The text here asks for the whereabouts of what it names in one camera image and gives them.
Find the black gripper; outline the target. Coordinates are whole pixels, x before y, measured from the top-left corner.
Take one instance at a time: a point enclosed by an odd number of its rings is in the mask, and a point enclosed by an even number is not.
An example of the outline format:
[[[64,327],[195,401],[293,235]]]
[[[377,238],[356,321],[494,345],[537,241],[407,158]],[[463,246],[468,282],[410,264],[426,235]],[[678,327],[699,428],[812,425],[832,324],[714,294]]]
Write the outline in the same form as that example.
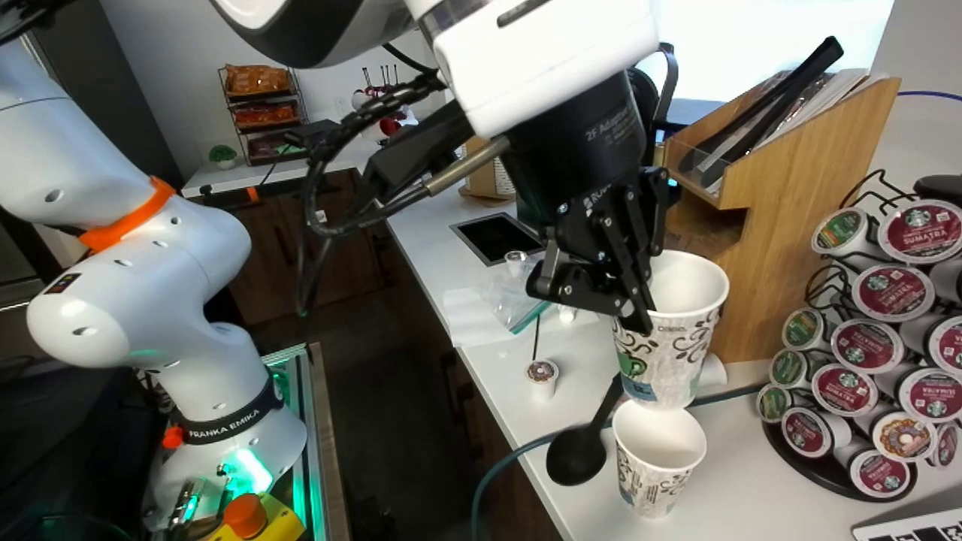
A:
[[[627,72],[516,124],[509,132],[501,167],[516,194],[516,221],[548,246],[527,276],[527,294],[617,317],[627,332],[648,336],[645,282],[625,250],[618,222],[599,221],[622,287],[603,269],[571,258],[571,246],[560,241],[563,205],[636,178],[653,159]]]

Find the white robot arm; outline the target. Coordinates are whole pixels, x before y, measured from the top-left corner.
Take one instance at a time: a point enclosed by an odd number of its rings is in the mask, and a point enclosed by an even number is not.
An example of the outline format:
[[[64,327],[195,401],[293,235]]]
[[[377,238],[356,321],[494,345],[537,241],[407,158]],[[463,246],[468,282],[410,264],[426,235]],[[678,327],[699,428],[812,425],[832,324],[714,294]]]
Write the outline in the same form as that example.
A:
[[[187,443],[153,463],[143,527],[182,519],[197,484],[264,493],[305,428],[274,391],[247,332],[205,317],[237,276],[248,233],[131,167],[21,38],[69,0],[2,0],[0,205],[72,230],[87,257],[28,303],[51,357],[148,370]],[[421,28],[474,137],[501,137],[618,77],[655,49],[648,0],[213,0],[253,49],[286,68],[352,61]]]

